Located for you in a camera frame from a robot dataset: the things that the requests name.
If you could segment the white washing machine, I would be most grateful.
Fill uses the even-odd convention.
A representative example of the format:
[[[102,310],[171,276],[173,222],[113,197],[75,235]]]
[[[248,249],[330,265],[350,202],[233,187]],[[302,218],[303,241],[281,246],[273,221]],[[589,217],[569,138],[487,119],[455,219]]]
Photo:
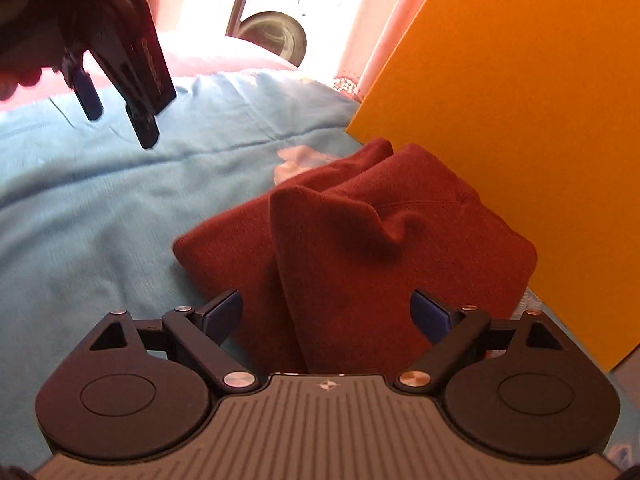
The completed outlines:
[[[238,37],[328,84],[361,0],[245,0]]]

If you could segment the dark red knit sweater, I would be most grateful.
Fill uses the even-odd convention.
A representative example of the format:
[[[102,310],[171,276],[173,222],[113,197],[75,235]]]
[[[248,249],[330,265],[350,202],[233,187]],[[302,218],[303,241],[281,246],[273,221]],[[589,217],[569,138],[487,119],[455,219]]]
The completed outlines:
[[[264,375],[393,377],[428,347],[414,290],[508,318],[537,263],[439,159],[383,139],[206,220],[174,253],[204,297],[240,292],[235,337]]]

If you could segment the light blue floral bedsheet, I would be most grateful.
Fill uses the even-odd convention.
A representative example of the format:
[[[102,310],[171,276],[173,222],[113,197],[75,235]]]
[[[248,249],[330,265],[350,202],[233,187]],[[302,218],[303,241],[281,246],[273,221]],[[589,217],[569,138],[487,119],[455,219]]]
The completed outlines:
[[[6,479],[634,479],[627,402],[526,287],[440,393],[397,373],[264,375],[214,393],[160,319],[204,297],[175,241],[367,143],[356,105],[291,72],[181,78],[143,151],[112,89],[1,116]]]

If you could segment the orange storage box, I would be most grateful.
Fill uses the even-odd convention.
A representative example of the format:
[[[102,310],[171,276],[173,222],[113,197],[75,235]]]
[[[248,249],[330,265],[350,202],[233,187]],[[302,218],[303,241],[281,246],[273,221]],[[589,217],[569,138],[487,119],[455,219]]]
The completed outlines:
[[[637,348],[639,0],[426,0],[348,131],[467,180],[602,367]]]

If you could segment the pink lace curtain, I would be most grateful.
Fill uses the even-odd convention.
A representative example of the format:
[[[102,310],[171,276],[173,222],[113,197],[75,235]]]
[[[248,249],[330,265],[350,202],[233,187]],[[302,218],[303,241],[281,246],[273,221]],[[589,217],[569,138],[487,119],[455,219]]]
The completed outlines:
[[[360,0],[332,87],[363,100],[426,0]]]

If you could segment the pink pillow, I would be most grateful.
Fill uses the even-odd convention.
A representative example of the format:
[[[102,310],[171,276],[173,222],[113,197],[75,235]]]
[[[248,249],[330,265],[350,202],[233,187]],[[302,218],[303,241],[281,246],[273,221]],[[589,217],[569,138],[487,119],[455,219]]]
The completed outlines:
[[[284,58],[243,39],[213,34],[186,38],[178,32],[160,32],[158,39],[169,73],[174,77],[240,70],[296,70]],[[10,112],[49,96],[69,93],[73,91],[60,74],[45,70],[35,87],[20,87],[9,101],[2,102],[1,111]]]

